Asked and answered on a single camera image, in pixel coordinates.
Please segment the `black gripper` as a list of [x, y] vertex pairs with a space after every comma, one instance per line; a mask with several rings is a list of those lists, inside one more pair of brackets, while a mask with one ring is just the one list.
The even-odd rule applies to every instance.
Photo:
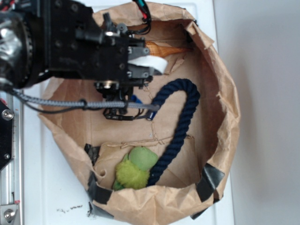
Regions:
[[135, 87], [143, 88], [154, 75], [154, 67], [128, 64], [150, 54], [144, 39], [134, 38], [126, 25], [114, 24], [103, 15], [99, 27], [90, 7], [74, 0], [46, 0], [45, 69], [63, 79], [94, 82], [105, 98], [130, 98]]

